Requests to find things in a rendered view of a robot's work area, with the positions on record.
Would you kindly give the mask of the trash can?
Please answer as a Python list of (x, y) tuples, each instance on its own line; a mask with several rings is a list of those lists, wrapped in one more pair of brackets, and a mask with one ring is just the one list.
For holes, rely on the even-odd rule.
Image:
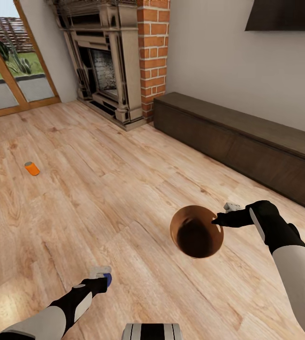
[(224, 242), (223, 226), (212, 224), (217, 219), (211, 210), (188, 205), (180, 208), (170, 223), (174, 244), (184, 254), (195, 259), (215, 255)]

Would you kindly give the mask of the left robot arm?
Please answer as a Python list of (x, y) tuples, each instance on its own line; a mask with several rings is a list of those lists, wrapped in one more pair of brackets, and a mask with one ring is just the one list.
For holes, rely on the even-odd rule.
[(88, 279), (36, 315), (1, 331), (0, 340), (61, 340), (89, 309), (92, 298), (107, 292), (108, 278), (99, 278), (98, 274), (111, 271), (107, 265), (91, 267)]

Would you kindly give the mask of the can of soda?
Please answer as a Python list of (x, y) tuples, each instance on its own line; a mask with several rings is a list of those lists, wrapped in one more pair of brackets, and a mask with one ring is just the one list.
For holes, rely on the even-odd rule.
[(111, 274), (110, 274), (110, 273), (98, 274), (98, 277), (99, 277), (99, 278), (104, 278), (104, 277), (107, 277), (107, 278), (108, 278), (108, 284), (107, 284), (107, 287), (109, 287), (109, 286), (110, 286), (110, 284), (111, 284), (111, 280), (112, 280), (112, 278), (111, 278)]
[(32, 162), (26, 162), (25, 163), (25, 168), (28, 170), (28, 172), (33, 175), (36, 176), (40, 173), (39, 169), (36, 167), (36, 165)]

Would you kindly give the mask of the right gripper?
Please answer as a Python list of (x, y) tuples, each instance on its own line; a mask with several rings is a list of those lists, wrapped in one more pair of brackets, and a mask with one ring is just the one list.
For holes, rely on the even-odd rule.
[(239, 218), (238, 218), (238, 211), (233, 211), (229, 213), (217, 213), (217, 219), (212, 221), (212, 224), (217, 224), (220, 226), (227, 226), (233, 228), (239, 228), (244, 226)]

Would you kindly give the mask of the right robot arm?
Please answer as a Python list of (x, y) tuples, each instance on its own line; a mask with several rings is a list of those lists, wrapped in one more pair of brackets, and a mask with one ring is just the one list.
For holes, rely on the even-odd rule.
[(292, 311), (305, 331), (305, 242), (295, 225), (287, 224), (268, 200), (249, 204), (226, 203), (226, 213), (217, 213), (212, 224), (239, 228), (255, 225), (279, 271)]

